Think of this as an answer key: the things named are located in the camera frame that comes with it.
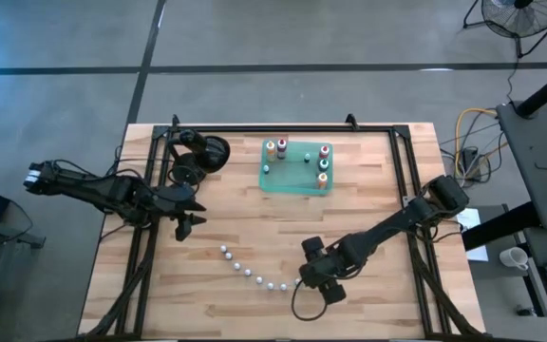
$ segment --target white mug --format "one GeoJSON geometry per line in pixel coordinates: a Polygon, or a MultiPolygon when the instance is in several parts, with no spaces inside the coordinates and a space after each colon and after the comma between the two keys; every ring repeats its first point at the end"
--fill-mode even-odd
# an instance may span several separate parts
{"type": "Polygon", "coordinates": [[[527,265],[528,260],[529,256],[527,256],[527,253],[519,247],[508,248],[500,253],[500,261],[502,264],[508,267],[516,267],[521,271],[527,271],[529,269],[529,265],[527,265]]]}

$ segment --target concrete floor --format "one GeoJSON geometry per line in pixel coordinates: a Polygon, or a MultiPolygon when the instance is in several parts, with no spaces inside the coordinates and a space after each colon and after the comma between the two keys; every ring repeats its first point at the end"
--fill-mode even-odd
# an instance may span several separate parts
{"type": "MultiPolygon", "coordinates": [[[[0,0],[0,67],[138,67],[156,0],[0,0]]],[[[285,63],[512,63],[488,28],[460,31],[470,0],[168,0],[154,66],[285,63]]],[[[479,19],[479,10],[474,20],[479,19]]],[[[529,46],[532,40],[524,44],[529,46]]],[[[547,62],[547,39],[525,62],[547,62]]],[[[139,123],[433,122],[451,139],[457,115],[506,101],[511,70],[150,75],[139,123]]],[[[47,236],[18,251],[0,298],[0,341],[70,337],[77,329],[103,220],[90,205],[27,194],[28,165],[66,158],[103,173],[123,138],[136,74],[0,76],[0,194],[47,236]]],[[[547,82],[519,70],[513,98],[547,82]]],[[[483,117],[476,127],[492,123],[483,117]]],[[[470,138],[484,147],[500,133],[470,138]]],[[[509,149],[471,202],[528,200],[509,149]]],[[[497,165],[497,157],[492,163],[497,165]]],[[[510,279],[475,279],[487,331],[547,341],[547,319],[516,317],[510,279]]]]}

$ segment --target small bottle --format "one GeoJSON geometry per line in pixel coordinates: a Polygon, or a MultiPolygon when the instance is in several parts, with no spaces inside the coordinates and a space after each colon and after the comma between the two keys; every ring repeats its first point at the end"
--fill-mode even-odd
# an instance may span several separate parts
{"type": "Polygon", "coordinates": [[[325,173],[321,173],[318,176],[318,189],[325,189],[327,187],[327,183],[329,182],[329,177],[325,173]]]}
{"type": "Polygon", "coordinates": [[[320,148],[320,159],[326,159],[329,157],[329,147],[324,145],[320,148]]]}
{"type": "Polygon", "coordinates": [[[275,143],[267,142],[267,144],[265,144],[265,148],[267,149],[267,161],[275,162],[275,143]]]}
{"type": "Polygon", "coordinates": [[[329,169],[329,160],[320,160],[318,163],[318,171],[327,172],[329,169]]]}
{"type": "Polygon", "coordinates": [[[284,139],[277,141],[277,158],[280,160],[286,158],[286,141],[284,139]]]}

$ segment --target butcher block tabletop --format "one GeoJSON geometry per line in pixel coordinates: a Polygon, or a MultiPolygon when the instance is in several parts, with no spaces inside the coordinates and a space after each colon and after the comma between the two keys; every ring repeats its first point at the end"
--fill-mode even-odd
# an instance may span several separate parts
{"type": "MultiPolygon", "coordinates": [[[[432,123],[408,123],[422,184],[444,173],[432,123]]],[[[146,159],[153,124],[128,126],[122,159],[146,159]]],[[[406,234],[379,246],[362,273],[342,281],[347,298],[330,305],[318,320],[302,322],[291,312],[293,281],[305,263],[301,241],[319,236],[328,245],[347,233],[367,230],[401,208],[389,136],[378,132],[208,133],[227,140],[231,156],[201,183],[197,213],[208,219],[194,226],[183,242],[175,240],[177,223],[163,218],[150,280],[142,338],[158,339],[386,339],[420,338],[424,331],[409,259],[406,234]],[[331,143],[333,189],[326,196],[263,192],[258,186],[264,139],[331,143]],[[226,245],[233,260],[225,259],[226,245]],[[236,271],[238,262],[242,271],[236,271]],[[245,276],[244,269],[252,271],[245,276]],[[255,279],[262,276],[264,283],[255,279]],[[275,284],[268,291],[266,284],[275,284]],[[289,290],[280,291],[280,284],[289,290]]],[[[412,189],[403,142],[399,139],[407,188],[412,189]]],[[[125,161],[119,169],[144,172],[146,161],[125,161]]],[[[158,179],[156,162],[153,180],[158,179]]],[[[122,225],[108,216],[103,234],[122,225]]],[[[122,290],[132,229],[126,227],[99,245],[79,333],[92,329],[122,290]]],[[[457,231],[440,226],[439,236],[457,231]]],[[[461,236],[435,245],[444,290],[462,314],[484,331],[481,310],[461,236]]],[[[134,324],[135,291],[127,329],[134,324]]],[[[439,332],[433,295],[428,304],[439,332]]],[[[297,312],[318,314],[323,298],[300,288],[297,312]]]]}

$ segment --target green acrylic tray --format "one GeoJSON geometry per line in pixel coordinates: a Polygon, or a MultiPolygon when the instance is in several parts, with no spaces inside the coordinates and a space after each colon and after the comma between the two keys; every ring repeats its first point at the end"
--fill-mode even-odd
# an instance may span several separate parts
{"type": "Polygon", "coordinates": [[[326,195],[332,190],[333,150],[332,145],[326,142],[287,142],[286,158],[275,161],[267,160],[267,142],[276,143],[278,139],[271,138],[263,141],[261,146],[261,169],[259,170],[258,185],[267,192],[282,192],[303,195],[326,195]],[[329,147],[329,168],[326,174],[329,178],[326,188],[319,189],[316,178],[320,174],[318,162],[320,148],[329,147]],[[310,162],[305,163],[305,154],[310,154],[310,162]],[[270,172],[266,175],[263,166],[268,165],[270,172]]]}

